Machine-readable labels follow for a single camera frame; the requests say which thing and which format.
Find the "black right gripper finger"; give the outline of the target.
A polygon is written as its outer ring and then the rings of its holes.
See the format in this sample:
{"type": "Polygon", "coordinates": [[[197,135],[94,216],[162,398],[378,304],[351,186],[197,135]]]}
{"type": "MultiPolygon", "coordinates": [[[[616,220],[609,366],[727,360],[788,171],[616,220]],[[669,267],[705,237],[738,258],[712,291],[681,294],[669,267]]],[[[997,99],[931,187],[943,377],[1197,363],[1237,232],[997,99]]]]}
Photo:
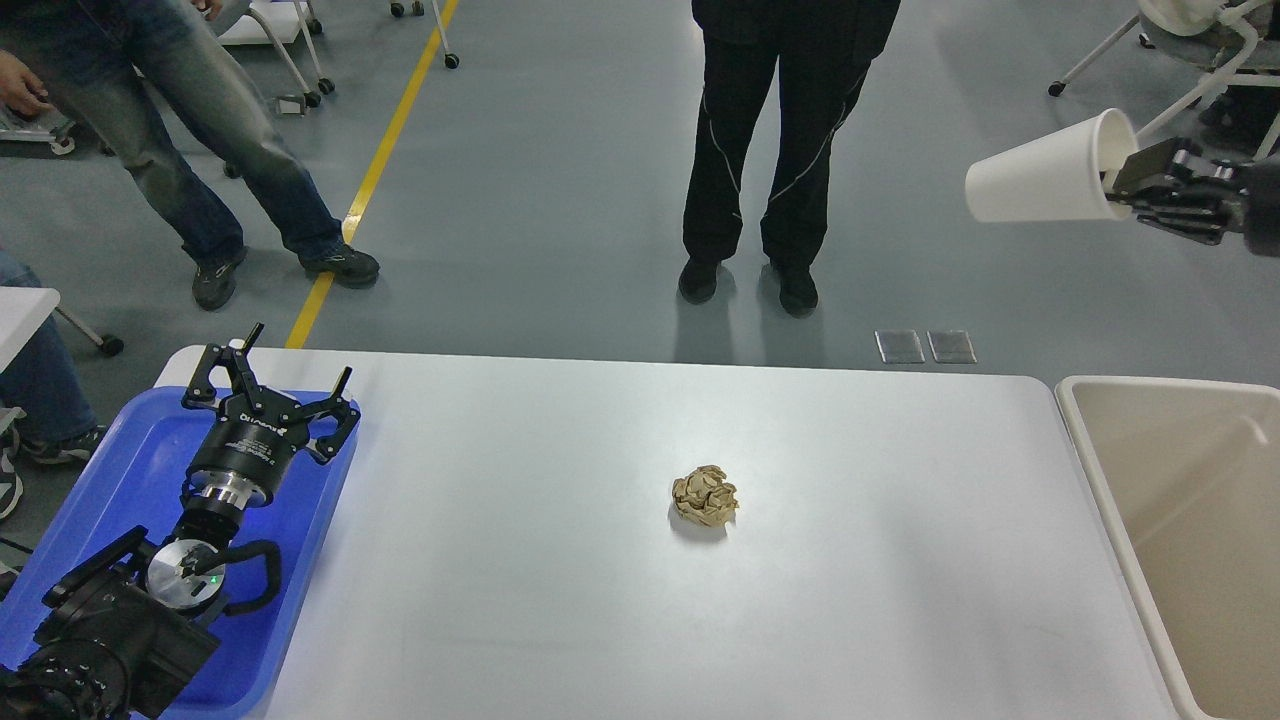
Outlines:
{"type": "Polygon", "coordinates": [[[1245,164],[1206,158],[1190,138],[1166,138],[1125,158],[1102,174],[1107,197],[1153,197],[1193,187],[1238,192],[1245,186],[1245,164]]]}
{"type": "Polygon", "coordinates": [[[1167,196],[1138,200],[1134,213],[1139,223],[1152,225],[1198,243],[1216,246],[1230,232],[1242,231],[1247,201],[1229,196],[1167,196]]]}

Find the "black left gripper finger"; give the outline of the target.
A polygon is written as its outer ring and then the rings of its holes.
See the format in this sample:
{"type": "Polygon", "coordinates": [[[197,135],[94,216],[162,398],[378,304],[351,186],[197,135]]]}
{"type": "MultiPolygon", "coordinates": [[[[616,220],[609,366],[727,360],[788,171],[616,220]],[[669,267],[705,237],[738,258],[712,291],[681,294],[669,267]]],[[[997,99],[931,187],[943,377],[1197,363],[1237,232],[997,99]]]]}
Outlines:
{"type": "Polygon", "coordinates": [[[193,375],[180,400],[184,409],[210,409],[218,406],[212,386],[212,373],[223,369],[230,382],[233,396],[243,396],[251,410],[264,410],[265,393],[250,365],[250,352],[264,331],[262,323],[255,323],[238,347],[230,345],[206,345],[196,364],[193,375]]]}
{"type": "Polygon", "coordinates": [[[291,433],[297,436],[291,443],[317,465],[328,465],[337,457],[361,420],[361,411],[346,397],[352,374],[353,369],[344,366],[328,396],[300,405],[291,414],[291,433]],[[334,427],[326,434],[319,434],[312,429],[317,421],[333,421],[334,427]]]}

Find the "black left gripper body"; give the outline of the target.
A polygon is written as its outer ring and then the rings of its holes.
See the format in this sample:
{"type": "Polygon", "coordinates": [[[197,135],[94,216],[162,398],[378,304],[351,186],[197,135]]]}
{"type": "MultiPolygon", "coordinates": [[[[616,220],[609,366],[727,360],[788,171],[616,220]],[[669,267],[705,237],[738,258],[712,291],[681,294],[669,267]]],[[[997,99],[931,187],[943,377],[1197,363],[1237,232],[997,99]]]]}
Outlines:
{"type": "Polygon", "coordinates": [[[302,428],[285,421],[300,414],[300,400],[288,393],[266,389],[256,409],[246,393],[233,393],[218,400],[215,421],[186,470],[192,487],[202,489],[216,480],[237,479],[247,484],[241,493],[250,507],[262,507],[274,501],[297,446],[303,442],[302,428]]]}

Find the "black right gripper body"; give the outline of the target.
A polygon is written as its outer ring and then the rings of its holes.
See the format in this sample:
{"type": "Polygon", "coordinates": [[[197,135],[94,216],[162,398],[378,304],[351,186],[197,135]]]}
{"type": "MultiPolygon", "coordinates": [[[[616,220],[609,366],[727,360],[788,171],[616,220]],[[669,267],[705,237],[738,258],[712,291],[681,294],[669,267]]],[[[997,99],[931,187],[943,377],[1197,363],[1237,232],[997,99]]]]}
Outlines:
{"type": "Polygon", "coordinates": [[[1279,159],[1251,163],[1239,170],[1239,182],[1245,246],[1257,256],[1279,258],[1279,159]]]}

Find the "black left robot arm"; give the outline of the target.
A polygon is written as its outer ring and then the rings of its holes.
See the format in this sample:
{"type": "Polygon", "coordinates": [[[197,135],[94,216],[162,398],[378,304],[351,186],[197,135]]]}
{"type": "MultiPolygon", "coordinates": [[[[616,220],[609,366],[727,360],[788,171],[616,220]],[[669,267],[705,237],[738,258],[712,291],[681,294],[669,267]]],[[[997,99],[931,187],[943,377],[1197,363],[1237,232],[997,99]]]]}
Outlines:
{"type": "Polygon", "coordinates": [[[5,719],[238,719],[274,680],[358,405],[271,389],[252,341],[133,398],[3,601],[5,719]]]}

